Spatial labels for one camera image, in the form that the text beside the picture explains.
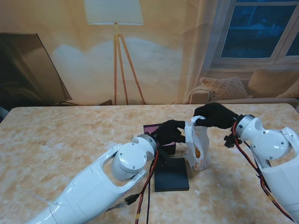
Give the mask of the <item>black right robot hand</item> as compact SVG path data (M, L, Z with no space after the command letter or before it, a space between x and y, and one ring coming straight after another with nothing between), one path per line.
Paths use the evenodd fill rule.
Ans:
M219 103L209 103L198 107L193 116L202 116L205 119L197 119L196 126L217 127L220 129L231 128L239 115Z

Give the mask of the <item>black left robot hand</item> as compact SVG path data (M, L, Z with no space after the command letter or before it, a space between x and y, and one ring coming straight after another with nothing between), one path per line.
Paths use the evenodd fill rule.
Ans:
M150 134L155 142L160 145L168 145L170 143L185 143L185 136L182 135L179 129L185 128L184 121L168 120L162 123L158 129Z

